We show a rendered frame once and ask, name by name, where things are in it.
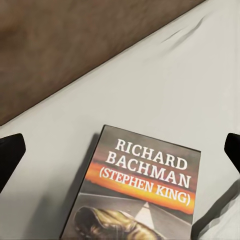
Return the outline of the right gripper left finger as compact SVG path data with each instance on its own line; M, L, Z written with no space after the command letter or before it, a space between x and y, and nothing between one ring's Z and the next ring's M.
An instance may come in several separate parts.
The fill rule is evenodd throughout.
M0 193L26 153L22 133L0 138Z

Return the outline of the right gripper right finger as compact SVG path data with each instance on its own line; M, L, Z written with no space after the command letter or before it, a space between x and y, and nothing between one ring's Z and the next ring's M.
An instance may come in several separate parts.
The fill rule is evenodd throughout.
M240 173L240 134L229 133L227 135L224 151Z

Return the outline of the hardback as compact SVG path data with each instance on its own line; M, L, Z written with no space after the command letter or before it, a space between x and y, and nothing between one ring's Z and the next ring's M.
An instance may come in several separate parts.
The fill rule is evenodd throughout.
M105 124L58 240L191 240L200 150Z

